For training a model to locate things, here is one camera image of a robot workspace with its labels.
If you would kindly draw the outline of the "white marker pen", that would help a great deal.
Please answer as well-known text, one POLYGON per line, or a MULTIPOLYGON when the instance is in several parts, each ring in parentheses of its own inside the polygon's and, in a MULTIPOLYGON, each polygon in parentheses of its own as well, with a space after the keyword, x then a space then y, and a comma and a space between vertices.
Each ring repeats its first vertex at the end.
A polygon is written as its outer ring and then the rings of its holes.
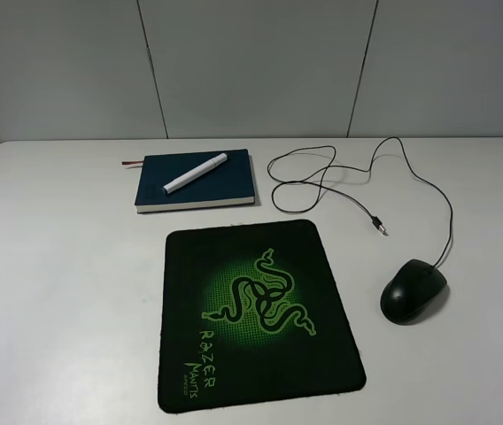
POLYGON ((176 177, 162 188, 166 195, 169 195, 178 189, 186 186, 190 182, 195 181, 204 174, 211 172, 214 168, 220 166, 228 160, 227 153, 221 153, 214 158, 208 159, 206 162, 190 169, 188 172, 176 177))

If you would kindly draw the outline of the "black computer mouse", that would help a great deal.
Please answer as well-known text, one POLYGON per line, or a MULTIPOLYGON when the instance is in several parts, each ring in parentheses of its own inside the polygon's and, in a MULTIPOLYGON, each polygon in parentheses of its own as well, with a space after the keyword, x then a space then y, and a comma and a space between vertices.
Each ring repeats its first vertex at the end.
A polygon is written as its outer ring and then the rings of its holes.
POLYGON ((383 289, 383 316, 397 325, 417 319, 447 287, 444 275, 431 264, 410 259, 383 289))

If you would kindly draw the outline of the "dark blue notebook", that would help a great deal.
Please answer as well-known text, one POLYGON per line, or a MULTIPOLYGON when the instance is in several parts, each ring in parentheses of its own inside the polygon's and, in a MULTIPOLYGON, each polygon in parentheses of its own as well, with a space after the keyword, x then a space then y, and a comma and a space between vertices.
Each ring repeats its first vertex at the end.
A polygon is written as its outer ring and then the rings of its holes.
POLYGON ((135 198, 138 213, 255 203, 253 172, 246 149, 150 155, 126 164, 142 167, 135 198), (221 153, 228 154, 226 162, 169 195, 163 192, 165 184, 221 153))

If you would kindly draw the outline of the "black green Razer mousepad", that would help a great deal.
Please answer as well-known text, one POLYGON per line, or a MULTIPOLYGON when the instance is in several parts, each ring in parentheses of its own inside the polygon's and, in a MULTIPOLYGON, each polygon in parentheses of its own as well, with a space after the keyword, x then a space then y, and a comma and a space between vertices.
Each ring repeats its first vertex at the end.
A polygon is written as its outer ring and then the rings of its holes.
POLYGON ((347 393, 366 381, 310 220, 167 236, 157 390, 164 412, 347 393))

